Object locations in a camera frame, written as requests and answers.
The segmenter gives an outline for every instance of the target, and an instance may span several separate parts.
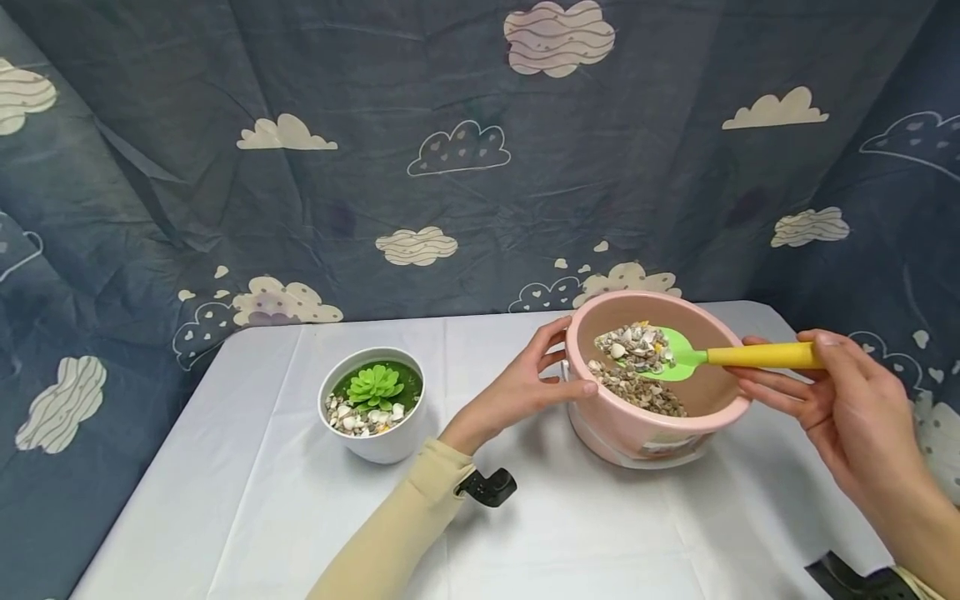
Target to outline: sleeve cuff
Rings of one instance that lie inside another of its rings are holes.
[[[893,570],[898,576],[913,589],[914,593],[921,600],[944,600],[944,597],[934,591],[930,586],[922,582],[916,575],[906,570],[902,566],[895,564]]]
[[[474,471],[473,460],[469,456],[430,439],[420,450],[407,480],[431,505],[462,502],[463,497],[458,497],[454,491]]]

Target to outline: left hand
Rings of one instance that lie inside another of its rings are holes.
[[[507,427],[548,406],[594,396],[597,384],[592,381],[540,378],[541,372],[566,358],[565,349],[553,352],[550,349],[564,341],[570,319],[562,317],[537,329],[527,347],[503,373],[460,409],[441,434],[440,441],[472,456]]]

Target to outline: yellow handle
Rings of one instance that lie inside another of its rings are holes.
[[[824,367],[813,353],[811,342],[711,348],[707,350],[707,362],[711,365],[758,369],[822,369]]]

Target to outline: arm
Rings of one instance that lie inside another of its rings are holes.
[[[901,567],[901,576],[912,574],[921,589],[960,600],[960,512],[932,478],[904,483],[892,481],[900,489],[890,490],[882,505],[864,516]]]
[[[566,358],[565,350],[549,350],[564,340],[569,324],[564,317],[538,329],[504,372],[456,414],[440,439],[426,443],[406,479],[334,557],[307,600],[397,598],[423,553],[463,504],[454,490],[473,472],[473,453],[547,406],[597,393],[592,382],[540,379],[544,369]],[[376,577],[370,577],[372,564]]]
[[[454,489],[470,473],[469,456],[428,441],[406,478],[326,568],[307,600],[398,598],[414,567],[464,503]],[[376,577],[370,576],[376,565]]]
[[[728,368],[743,391],[797,419],[833,479],[873,526],[917,593],[960,600],[960,513],[940,491],[914,436],[900,381],[850,338],[805,331],[823,371]],[[744,338],[745,344],[765,344]]]

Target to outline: beige sleeve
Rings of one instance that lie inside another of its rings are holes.
[[[333,558],[307,600],[394,600],[464,503],[469,456],[429,440],[406,478]],[[371,577],[375,565],[376,577]]]
[[[913,592],[917,594],[917,597],[920,600],[945,600],[943,596],[930,588],[927,584],[920,581],[916,575],[906,570],[902,566],[894,565],[894,572],[896,572],[900,578],[906,582]]]

